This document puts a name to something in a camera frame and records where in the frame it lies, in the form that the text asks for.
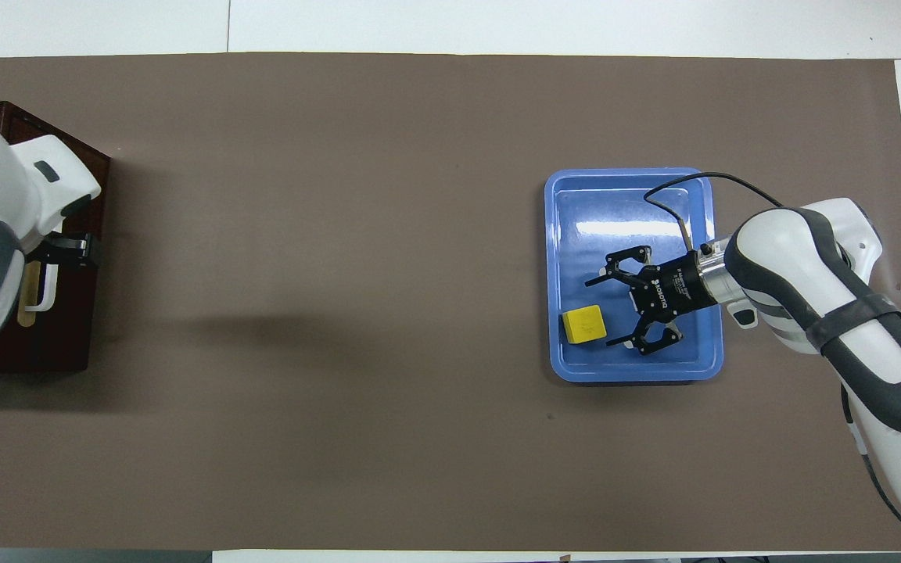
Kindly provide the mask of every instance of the yellow cube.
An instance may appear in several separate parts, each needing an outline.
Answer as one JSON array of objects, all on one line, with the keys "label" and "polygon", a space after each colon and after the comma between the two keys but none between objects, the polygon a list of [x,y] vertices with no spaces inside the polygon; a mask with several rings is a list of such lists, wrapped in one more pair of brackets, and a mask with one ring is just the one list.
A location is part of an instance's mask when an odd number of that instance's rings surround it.
[{"label": "yellow cube", "polygon": [[565,311],[562,313],[562,324],[565,325],[565,337],[569,343],[590,342],[607,335],[604,314],[598,304]]}]

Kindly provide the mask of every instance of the blue tray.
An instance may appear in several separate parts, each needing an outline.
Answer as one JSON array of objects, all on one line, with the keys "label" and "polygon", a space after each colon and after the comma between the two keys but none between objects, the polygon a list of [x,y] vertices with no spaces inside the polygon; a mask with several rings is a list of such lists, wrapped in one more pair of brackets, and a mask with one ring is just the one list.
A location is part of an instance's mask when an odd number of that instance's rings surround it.
[{"label": "blue tray", "polygon": [[[637,323],[628,288],[618,281],[587,288],[604,256],[629,246],[650,245],[654,264],[684,253],[676,221],[641,197],[649,188],[697,172],[694,168],[605,168],[560,170],[544,185],[547,234],[547,326],[551,366],[570,382],[690,382],[711,378],[722,368],[722,311],[708,307],[677,318],[682,342],[641,356],[625,346],[605,346]],[[714,204],[707,178],[686,181],[654,196],[687,222],[695,245],[715,238]],[[629,260],[626,270],[640,264]],[[571,345],[562,313],[598,304],[607,339]],[[654,325],[648,339],[658,338]]]}]

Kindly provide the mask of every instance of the brown paper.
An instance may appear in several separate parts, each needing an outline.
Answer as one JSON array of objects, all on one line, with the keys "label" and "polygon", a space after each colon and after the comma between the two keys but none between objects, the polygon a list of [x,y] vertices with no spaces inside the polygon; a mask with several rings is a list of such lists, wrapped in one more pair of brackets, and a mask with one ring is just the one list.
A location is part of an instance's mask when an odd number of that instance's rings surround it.
[{"label": "brown paper", "polygon": [[89,370],[0,378],[0,547],[901,549],[821,357],[726,317],[710,382],[575,387],[544,295],[551,172],[675,165],[853,197],[901,306],[890,61],[0,59],[0,99],[114,158]]}]

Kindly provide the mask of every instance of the cable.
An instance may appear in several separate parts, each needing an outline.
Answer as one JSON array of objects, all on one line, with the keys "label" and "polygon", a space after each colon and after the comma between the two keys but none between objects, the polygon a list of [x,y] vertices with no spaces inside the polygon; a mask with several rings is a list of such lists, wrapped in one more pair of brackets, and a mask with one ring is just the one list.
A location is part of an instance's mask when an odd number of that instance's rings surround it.
[{"label": "cable", "polygon": [[676,211],[673,211],[672,208],[664,206],[662,203],[654,202],[650,197],[654,196],[656,192],[660,192],[662,189],[669,188],[671,185],[678,185],[678,183],[685,181],[693,181],[693,179],[697,178],[722,178],[727,179],[727,181],[736,182],[738,185],[744,186],[744,188],[750,190],[750,192],[754,192],[756,195],[763,197],[763,199],[773,204],[773,206],[783,207],[782,204],[769,195],[769,193],[757,188],[757,186],[752,185],[750,182],[744,181],[744,179],[736,178],[736,176],[732,174],[725,174],[725,172],[695,172],[694,174],[687,174],[686,176],[672,179],[672,181],[661,183],[660,185],[655,186],[655,188],[648,190],[648,192],[644,194],[643,199],[646,200],[646,202],[653,204],[653,206],[657,206],[660,210],[664,210],[666,213],[673,215],[673,218],[677,220],[677,225],[680,227],[680,236],[682,236],[684,240],[684,245],[686,245],[688,253],[694,249],[694,243],[691,242],[691,234],[690,232],[687,232],[687,224],[685,224],[683,218],[680,217]]},{"label": "cable", "polygon": [[[843,418],[847,420],[847,424],[854,424],[854,416],[850,412],[850,396],[847,395],[847,388],[844,387],[844,385],[840,385],[840,404],[843,406]],[[874,485],[876,491],[878,491],[878,496],[882,498],[885,506],[889,508],[896,519],[901,522],[901,513],[899,513],[899,509],[892,504],[888,495],[885,494],[885,489],[882,489],[882,484],[878,481],[878,474],[875,473],[875,467],[871,463],[871,457],[868,457],[867,454],[862,454],[861,460],[864,462],[865,469],[868,470],[868,476],[871,477],[871,484]]]}]

